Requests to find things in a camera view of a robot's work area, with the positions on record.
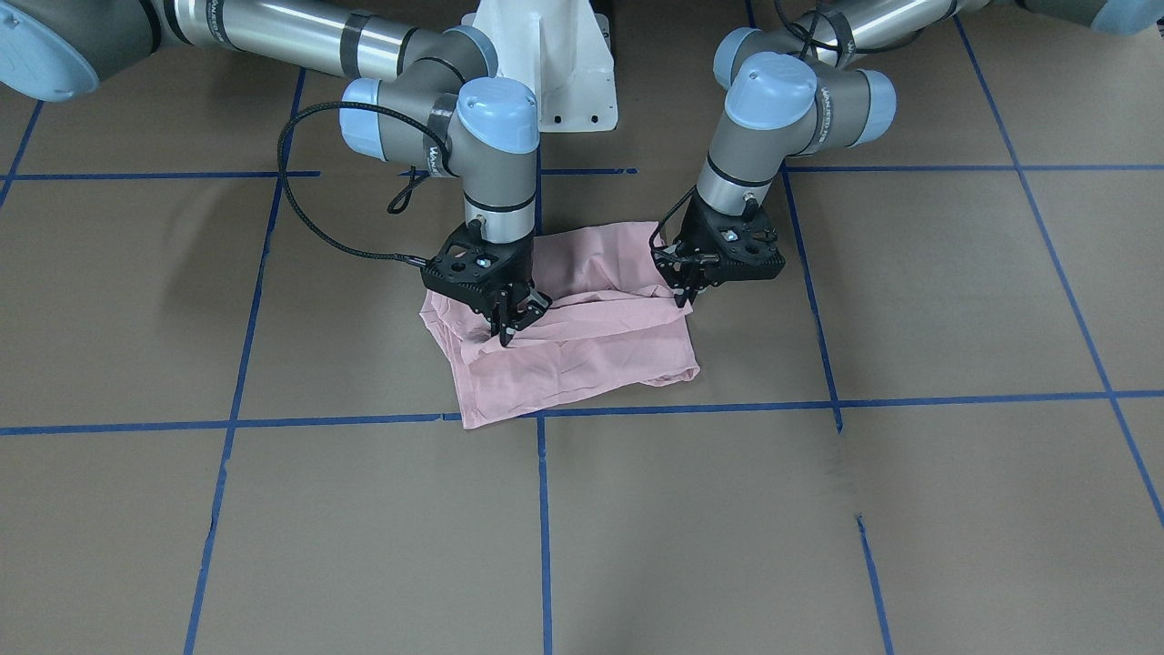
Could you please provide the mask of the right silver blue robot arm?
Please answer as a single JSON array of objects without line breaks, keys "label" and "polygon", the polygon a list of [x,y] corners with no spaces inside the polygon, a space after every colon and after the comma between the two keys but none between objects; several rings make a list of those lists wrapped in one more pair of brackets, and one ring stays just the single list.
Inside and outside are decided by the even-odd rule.
[{"label": "right silver blue robot arm", "polygon": [[338,111],[354,152],[397,161],[423,178],[456,177],[463,225],[418,266],[425,287],[466,304],[506,347],[544,316],[535,289],[535,92],[501,77],[496,49],[469,24],[430,33],[327,1],[5,1],[3,84],[41,101],[87,95],[163,47],[184,43],[261,55],[349,80],[345,95],[288,120]]}]

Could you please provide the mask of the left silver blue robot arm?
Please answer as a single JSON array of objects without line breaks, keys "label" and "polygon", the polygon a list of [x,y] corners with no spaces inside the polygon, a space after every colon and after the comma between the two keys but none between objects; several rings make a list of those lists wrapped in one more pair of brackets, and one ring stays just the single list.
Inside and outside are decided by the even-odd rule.
[{"label": "left silver blue robot arm", "polygon": [[[666,309],[714,302],[844,325],[1069,336],[1093,389],[1085,309],[1161,309],[1159,1],[814,1],[802,33],[744,24],[712,58],[724,98],[698,175],[646,240]],[[840,13],[849,65],[818,45]]]}]

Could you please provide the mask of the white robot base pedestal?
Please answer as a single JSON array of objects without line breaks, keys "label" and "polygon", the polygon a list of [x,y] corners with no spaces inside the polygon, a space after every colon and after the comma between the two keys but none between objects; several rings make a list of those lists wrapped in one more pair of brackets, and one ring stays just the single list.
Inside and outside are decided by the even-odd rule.
[{"label": "white robot base pedestal", "polygon": [[613,55],[589,1],[481,1],[461,17],[487,34],[501,77],[535,92],[544,134],[618,124]]}]

